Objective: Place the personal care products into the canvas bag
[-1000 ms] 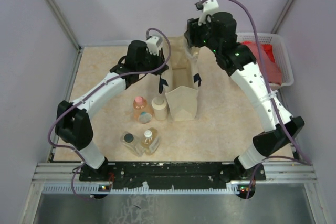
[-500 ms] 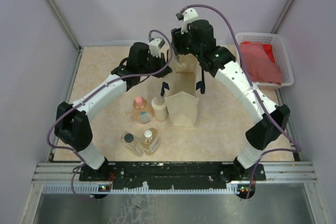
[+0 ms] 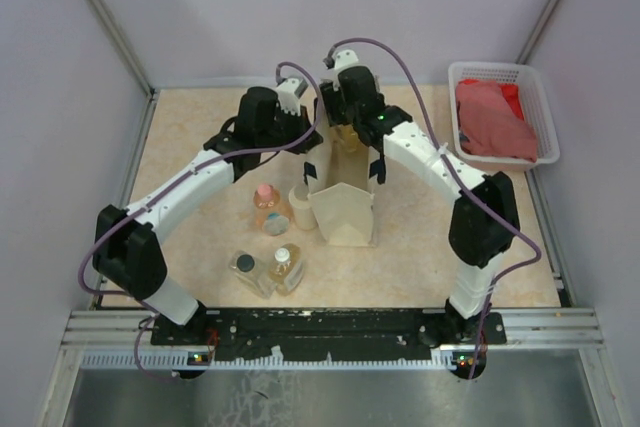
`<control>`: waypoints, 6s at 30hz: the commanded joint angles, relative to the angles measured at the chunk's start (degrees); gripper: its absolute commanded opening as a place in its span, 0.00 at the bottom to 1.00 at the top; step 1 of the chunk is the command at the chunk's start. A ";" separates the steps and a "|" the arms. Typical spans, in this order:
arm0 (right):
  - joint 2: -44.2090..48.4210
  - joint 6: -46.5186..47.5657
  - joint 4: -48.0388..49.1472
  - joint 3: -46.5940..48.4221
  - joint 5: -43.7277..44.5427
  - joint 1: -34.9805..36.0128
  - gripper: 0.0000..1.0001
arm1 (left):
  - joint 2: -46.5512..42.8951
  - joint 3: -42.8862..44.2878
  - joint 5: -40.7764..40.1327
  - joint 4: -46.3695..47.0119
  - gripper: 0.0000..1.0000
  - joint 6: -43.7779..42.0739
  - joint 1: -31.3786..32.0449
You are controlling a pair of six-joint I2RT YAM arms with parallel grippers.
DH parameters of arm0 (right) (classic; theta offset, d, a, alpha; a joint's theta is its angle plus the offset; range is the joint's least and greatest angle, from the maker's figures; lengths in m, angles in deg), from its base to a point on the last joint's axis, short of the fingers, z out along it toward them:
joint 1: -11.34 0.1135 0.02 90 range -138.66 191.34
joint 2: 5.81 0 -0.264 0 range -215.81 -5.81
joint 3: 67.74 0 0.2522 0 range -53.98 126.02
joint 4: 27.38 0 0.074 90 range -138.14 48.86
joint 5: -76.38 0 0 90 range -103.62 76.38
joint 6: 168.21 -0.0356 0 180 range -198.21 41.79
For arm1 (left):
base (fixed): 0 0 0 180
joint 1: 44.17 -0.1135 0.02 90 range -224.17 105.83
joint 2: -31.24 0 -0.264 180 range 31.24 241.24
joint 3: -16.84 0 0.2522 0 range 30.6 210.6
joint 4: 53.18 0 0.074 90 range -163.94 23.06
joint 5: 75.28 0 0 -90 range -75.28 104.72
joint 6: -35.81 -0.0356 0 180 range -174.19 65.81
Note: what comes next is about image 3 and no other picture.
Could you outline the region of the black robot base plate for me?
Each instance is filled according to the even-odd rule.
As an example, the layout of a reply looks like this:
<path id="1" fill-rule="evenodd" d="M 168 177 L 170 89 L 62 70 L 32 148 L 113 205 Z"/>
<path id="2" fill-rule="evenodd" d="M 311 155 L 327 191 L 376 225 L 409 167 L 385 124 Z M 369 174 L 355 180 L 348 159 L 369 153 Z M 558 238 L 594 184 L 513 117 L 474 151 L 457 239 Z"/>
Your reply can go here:
<path id="1" fill-rule="evenodd" d="M 275 309 L 200 308 L 185 326 L 159 317 L 151 343 L 162 347 L 202 346 L 193 366 L 215 361 L 265 361 L 281 353 L 286 362 L 430 361 L 435 349 L 454 350 L 461 378 L 479 376 L 486 350 L 507 341 L 498 313 L 459 327 L 444 309 Z"/>

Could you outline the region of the beige canvas bag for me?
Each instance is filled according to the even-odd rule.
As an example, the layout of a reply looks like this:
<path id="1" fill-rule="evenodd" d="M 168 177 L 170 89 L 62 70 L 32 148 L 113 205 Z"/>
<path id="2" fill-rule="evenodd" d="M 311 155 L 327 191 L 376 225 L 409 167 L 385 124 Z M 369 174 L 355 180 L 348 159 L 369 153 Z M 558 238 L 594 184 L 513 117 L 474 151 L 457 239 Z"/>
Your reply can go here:
<path id="1" fill-rule="evenodd" d="M 314 114 L 322 143 L 306 154 L 303 169 L 320 233 L 330 246 L 373 247 L 377 236 L 375 168 L 380 154 L 361 141 L 355 153 L 345 153 L 326 113 L 315 107 Z"/>

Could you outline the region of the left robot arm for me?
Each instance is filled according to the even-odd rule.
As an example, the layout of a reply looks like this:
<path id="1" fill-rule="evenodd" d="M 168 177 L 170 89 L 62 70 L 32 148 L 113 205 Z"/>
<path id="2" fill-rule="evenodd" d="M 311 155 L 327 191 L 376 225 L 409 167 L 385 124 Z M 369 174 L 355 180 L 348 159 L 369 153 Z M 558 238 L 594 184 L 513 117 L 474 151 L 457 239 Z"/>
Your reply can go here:
<path id="1" fill-rule="evenodd" d="M 263 154 L 302 152 L 313 134 L 303 92 L 291 80 L 249 88 L 237 114 L 183 169 L 139 201 L 124 209 L 107 206 L 98 216 L 93 268 L 121 294 L 171 321 L 186 343 L 206 336 L 208 320 L 196 298 L 170 277 L 162 244 L 204 201 L 258 168 Z"/>

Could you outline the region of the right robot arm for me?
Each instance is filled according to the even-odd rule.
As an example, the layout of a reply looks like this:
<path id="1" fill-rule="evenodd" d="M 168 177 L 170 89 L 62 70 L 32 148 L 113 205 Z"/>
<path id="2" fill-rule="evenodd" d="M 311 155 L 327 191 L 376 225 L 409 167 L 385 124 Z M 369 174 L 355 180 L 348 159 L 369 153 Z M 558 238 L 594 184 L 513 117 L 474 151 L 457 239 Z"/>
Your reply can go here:
<path id="1" fill-rule="evenodd" d="M 445 303 L 446 327 L 454 340 L 470 342 L 482 330 L 480 315 L 491 281 L 520 227 L 512 181 L 434 146 L 406 111 L 386 103 L 374 74 L 358 61 L 345 66 L 329 62 L 320 92 L 330 126 L 350 128 L 375 155 L 371 177 L 383 182 L 385 162 L 391 159 L 450 203 L 448 241 L 458 268 Z"/>

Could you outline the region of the pink cap orange bottle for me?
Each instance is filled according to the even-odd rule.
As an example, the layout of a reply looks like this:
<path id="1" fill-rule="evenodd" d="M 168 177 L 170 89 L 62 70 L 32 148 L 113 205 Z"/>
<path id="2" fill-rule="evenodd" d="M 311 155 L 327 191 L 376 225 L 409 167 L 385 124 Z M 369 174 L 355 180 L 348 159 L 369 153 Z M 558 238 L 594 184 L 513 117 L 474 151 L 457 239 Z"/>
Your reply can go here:
<path id="1" fill-rule="evenodd" d="M 255 208 L 254 212 L 256 225 L 261 231 L 262 224 L 266 216 L 270 213 L 276 212 L 286 215 L 292 223 L 293 214 L 289 204 L 281 197 L 279 190 L 271 184 L 260 184 L 256 188 L 253 197 L 253 203 Z"/>

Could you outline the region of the yellow liquid bottle white cap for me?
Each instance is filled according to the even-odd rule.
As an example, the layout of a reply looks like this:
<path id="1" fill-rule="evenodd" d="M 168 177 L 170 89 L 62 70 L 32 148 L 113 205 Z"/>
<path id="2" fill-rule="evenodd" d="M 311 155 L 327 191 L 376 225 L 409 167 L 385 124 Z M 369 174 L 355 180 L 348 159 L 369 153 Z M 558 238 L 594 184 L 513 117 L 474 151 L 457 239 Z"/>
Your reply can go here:
<path id="1" fill-rule="evenodd" d="M 358 134 L 350 125 L 339 125 L 335 127 L 337 143 L 345 153 L 355 153 L 361 144 Z"/>

